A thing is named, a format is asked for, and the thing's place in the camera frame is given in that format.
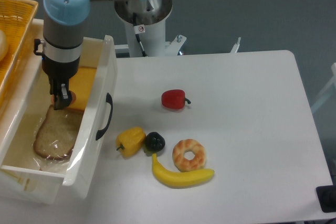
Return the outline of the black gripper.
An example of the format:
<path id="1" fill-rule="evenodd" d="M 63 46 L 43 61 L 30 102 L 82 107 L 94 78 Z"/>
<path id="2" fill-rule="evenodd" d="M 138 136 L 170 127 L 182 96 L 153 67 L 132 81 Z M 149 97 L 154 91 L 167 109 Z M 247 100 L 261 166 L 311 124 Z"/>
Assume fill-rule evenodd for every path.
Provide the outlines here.
<path id="1" fill-rule="evenodd" d="M 41 56 L 43 71 L 48 75 L 50 94 L 54 96 L 54 110 L 70 106 L 72 94 L 69 79 L 79 66 L 80 47 L 62 49 L 43 39 L 34 40 L 34 54 Z"/>

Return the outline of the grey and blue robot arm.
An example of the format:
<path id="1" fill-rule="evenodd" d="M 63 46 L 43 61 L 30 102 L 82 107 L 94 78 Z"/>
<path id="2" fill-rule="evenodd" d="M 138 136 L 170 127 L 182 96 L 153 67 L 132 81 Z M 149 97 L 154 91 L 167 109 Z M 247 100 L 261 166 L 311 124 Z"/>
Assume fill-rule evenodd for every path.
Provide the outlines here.
<path id="1" fill-rule="evenodd" d="M 104 0 L 43 0 L 43 38 L 34 40 L 34 54 L 41 56 L 55 110 L 68 107 L 73 100 L 69 79 L 78 71 L 92 1 Z"/>

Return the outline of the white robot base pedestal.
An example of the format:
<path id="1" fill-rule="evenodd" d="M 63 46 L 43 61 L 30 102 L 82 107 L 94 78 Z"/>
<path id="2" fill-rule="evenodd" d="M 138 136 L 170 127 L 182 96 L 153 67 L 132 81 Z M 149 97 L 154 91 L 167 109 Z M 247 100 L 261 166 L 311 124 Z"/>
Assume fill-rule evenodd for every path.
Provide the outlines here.
<path id="1" fill-rule="evenodd" d="M 117 16 L 124 23 L 130 57 L 180 56 L 186 37 L 177 35 L 166 41 L 166 20 L 172 0 L 129 0 L 114 3 Z"/>

